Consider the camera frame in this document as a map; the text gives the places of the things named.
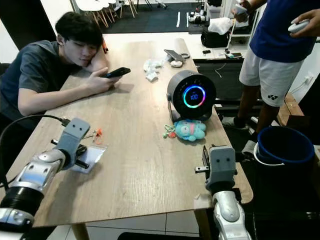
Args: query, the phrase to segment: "smartphone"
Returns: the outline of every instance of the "smartphone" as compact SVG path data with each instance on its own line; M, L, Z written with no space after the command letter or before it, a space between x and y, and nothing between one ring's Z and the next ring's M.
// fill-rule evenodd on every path
M225 55L229 59L240 59L240 58L242 58L242 55L241 55L240 52L225 53Z
M120 67L114 71L108 72L106 75L101 76L101 78L114 78L114 77L120 77L125 74L128 74L131 72L130 68L127 67Z
M185 61L185 59L180 54L176 53L173 50L165 49L164 51L167 54L169 54L175 61L180 61L180 62L184 62Z

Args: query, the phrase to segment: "digital display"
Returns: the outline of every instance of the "digital display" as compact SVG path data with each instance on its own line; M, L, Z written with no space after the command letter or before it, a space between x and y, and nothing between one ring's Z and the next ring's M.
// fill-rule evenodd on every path
M184 104L192 109L199 107L204 103L206 92L198 85L189 86L183 93Z

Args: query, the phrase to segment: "blue plush toy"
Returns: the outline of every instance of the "blue plush toy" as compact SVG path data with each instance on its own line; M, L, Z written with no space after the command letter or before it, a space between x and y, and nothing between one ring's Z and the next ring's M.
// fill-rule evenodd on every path
M176 135L184 140L194 142L205 137L206 125L199 120L181 120L174 123Z

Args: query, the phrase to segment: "orange clip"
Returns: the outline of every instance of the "orange clip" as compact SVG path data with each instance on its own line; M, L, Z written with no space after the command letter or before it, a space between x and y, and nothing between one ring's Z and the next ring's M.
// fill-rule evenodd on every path
M102 130L101 128L97 128L95 131L94 131L94 143L95 144L102 144Z

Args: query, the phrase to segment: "black bag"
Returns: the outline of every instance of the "black bag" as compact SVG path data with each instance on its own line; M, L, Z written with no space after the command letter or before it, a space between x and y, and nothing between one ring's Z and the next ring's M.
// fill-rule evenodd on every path
M220 7L222 4L222 0L208 0L208 4L214 7Z
M202 45L207 48L224 48L228 45L229 32L226 32L223 35L220 35L217 32L208 31L207 27L203 28L201 34Z

